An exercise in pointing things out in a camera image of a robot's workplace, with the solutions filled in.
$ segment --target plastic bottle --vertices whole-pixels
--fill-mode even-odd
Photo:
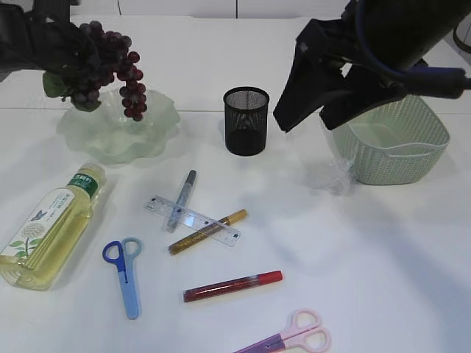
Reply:
[[[93,215],[105,171],[84,164],[64,188],[48,193],[0,252],[0,274],[16,287],[48,289]]]

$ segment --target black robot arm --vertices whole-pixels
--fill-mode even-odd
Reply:
[[[70,12],[65,7],[52,12],[47,7],[52,2],[58,1],[35,2],[27,13],[18,5],[0,4],[0,71],[36,69],[81,76],[99,65],[95,46],[70,23]]]
[[[471,89],[464,70],[429,68],[422,57],[470,11],[471,0],[350,0],[340,19],[311,20],[274,111],[280,128],[290,131],[320,107],[335,129],[408,94],[458,98]]]

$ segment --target grape leaf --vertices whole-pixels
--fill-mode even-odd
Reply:
[[[67,86],[60,76],[50,72],[43,74],[43,88],[49,98],[59,97],[67,91]]]
[[[20,246],[20,245],[23,245],[24,242],[21,241],[21,240],[18,240],[18,241],[14,241],[13,243],[9,244],[9,246],[11,246],[12,248],[15,248],[16,246]]]
[[[41,238],[37,238],[37,239],[33,239],[29,242],[29,245],[36,245],[36,244],[39,244],[40,241],[42,241],[43,239]]]
[[[95,103],[93,103],[93,105],[91,107],[88,107],[85,104],[78,103],[74,100],[71,100],[71,102],[78,110],[81,110],[81,111],[87,112],[87,113],[93,112],[95,109],[97,109],[102,104],[100,101],[96,101]]]

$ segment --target grapes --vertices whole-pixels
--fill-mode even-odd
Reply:
[[[127,35],[123,35],[123,37],[121,37],[121,39],[123,40],[123,44],[126,48],[131,47],[131,45],[132,45],[131,38],[129,38]]]
[[[142,118],[143,118],[142,113],[134,114],[134,116],[132,117],[134,121],[141,121]]]
[[[127,80],[127,74],[125,74],[125,73],[118,72],[118,74],[116,76],[118,77],[118,79],[120,81],[126,81]]]
[[[70,96],[72,104],[77,108],[93,111],[100,105],[99,90],[114,82],[116,75],[119,80],[126,82],[119,89],[123,114],[134,121],[141,121],[143,113],[147,111],[144,94],[146,86],[138,82],[143,79],[144,73],[135,66],[141,56],[136,51],[130,51],[131,38],[119,32],[105,32],[98,21],[81,24],[79,30],[96,47],[99,67],[83,76],[61,77],[67,87],[63,99]]]
[[[124,98],[121,103],[123,104],[123,107],[129,108],[132,106],[132,101],[129,98]]]
[[[100,97],[100,92],[97,91],[97,90],[91,90],[90,92],[88,92],[87,94],[87,99],[89,101],[92,101],[92,102],[95,102],[98,100],[98,97]]]
[[[139,54],[135,51],[131,51],[127,57],[130,59],[130,62],[133,63],[133,64],[136,64],[140,59],[141,57],[139,56]]]
[[[144,73],[141,70],[134,71],[134,79],[141,81],[144,77]]]
[[[134,115],[133,111],[131,108],[126,108],[124,110],[124,115],[128,118],[132,118],[132,116]]]
[[[145,94],[139,95],[139,97],[138,97],[138,103],[145,103],[146,100],[147,100],[147,97],[146,97]]]
[[[86,35],[91,35],[92,31],[91,31],[91,27],[90,27],[89,24],[81,24],[79,28]]]
[[[126,81],[126,87],[130,90],[135,90],[138,87],[138,82],[133,79]]]
[[[119,89],[119,94],[121,95],[121,97],[127,98],[128,95],[130,94],[130,90],[127,87],[121,87]]]
[[[78,103],[85,103],[87,101],[87,97],[85,97],[85,94],[76,92],[72,96],[73,100],[78,102]]]
[[[103,30],[102,24],[99,23],[98,21],[91,21],[90,22],[90,28],[94,32],[101,32]]]
[[[135,109],[136,109],[138,112],[143,112],[143,111],[144,111],[144,104],[142,104],[142,103],[137,103],[136,106],[135,106]]]
[[[139,83],[136,90],[138,93],[144,93],[146,91],[146,86],[144,86],[144,83]]]

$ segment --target silver marker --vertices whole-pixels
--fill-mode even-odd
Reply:
[[[182,190],[180,191],[180,195],[178,196],[176,204],[180,206],[185,206],[186,200],[190,196],[191,188],[193,187],[194,180],[196,178],[196,171],[190,171],[186,178],[185,184],[183,185]],[[180,219],[180,211],[178,207],[175,207],[171,212],[169,222],[167,223],[167,231],[172,233],[175,228],[177,228],[178,220]]]

